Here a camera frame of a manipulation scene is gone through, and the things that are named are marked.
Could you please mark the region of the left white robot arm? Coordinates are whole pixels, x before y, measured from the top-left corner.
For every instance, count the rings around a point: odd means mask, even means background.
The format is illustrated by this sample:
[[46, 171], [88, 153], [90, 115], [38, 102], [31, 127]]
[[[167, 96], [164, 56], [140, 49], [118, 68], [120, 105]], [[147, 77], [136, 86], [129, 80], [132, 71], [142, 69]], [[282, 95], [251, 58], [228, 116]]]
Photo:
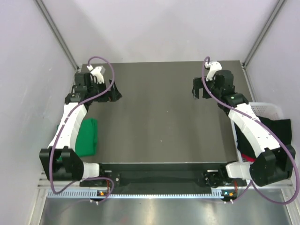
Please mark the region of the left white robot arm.
[[56, 134], [46, 148], [39, 152], [42, 168], [49, 181], [79, 181], [90, 178], [96, 186], [106, 182], [106, 174], [97, 163], [85, 163], [76, 153], [76, 142], [92, 103], [115, 102], [122, 97], [115, 80], [107, 86], [104, 81], [90, 80], [74, 89], [65, 98], [64, 111]]

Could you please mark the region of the black t-shirt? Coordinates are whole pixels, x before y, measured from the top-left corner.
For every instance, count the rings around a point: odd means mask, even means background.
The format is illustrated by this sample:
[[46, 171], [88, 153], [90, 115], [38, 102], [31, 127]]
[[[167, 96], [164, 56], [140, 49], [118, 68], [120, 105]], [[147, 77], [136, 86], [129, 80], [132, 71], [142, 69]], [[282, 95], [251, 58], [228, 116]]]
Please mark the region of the black t-shirt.
[[[262, 124], [267, 126], [282, 141], [284, 145], [291, 144], [292, 128], [290, 119], [270, 120], [268, 118], [260, 116], [258, 116], [258, 118]], [[236, 124], [234, 125], [234, 127], [236, 130], [237, 149], [239, 150], [239, 152], [256, 159], [255, 153], [249, 141], [246, 139], [246, 137], [243, 135]]]

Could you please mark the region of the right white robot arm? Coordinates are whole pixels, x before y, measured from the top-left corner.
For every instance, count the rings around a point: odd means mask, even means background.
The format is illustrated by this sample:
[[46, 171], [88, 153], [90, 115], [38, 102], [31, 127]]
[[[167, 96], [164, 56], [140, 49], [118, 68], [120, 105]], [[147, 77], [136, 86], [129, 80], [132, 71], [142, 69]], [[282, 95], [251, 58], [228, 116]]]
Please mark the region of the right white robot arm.
[[224, 166], [218, 177], [223, 185], [231, 185], [238, 178], [252, 180], [263, 187], [291, 178], [295, 149], [263, 124], [247, 98], [235, 91], [231, 71], [219, 69], [194, 78], [192, 94], [196, 99], [216, 100], [246, 141], [245, 145], [239, 145], [239, 150], [249, 149], [254, 154], [254, 162], [232, 162]]

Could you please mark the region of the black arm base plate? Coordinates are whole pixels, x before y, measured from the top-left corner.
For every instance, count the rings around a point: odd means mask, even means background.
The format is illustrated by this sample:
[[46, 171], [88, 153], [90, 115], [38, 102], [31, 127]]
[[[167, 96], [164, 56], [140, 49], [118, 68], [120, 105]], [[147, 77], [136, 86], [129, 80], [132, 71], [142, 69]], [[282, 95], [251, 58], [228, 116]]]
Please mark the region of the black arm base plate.
[[112, 179], [115, 187], [134, 183], [192, 183], [212, 188], [235, 182], [240, 187], [246, 185], [241, 178], [227, 177], [225, 163], [101, 163], [100, 176]]

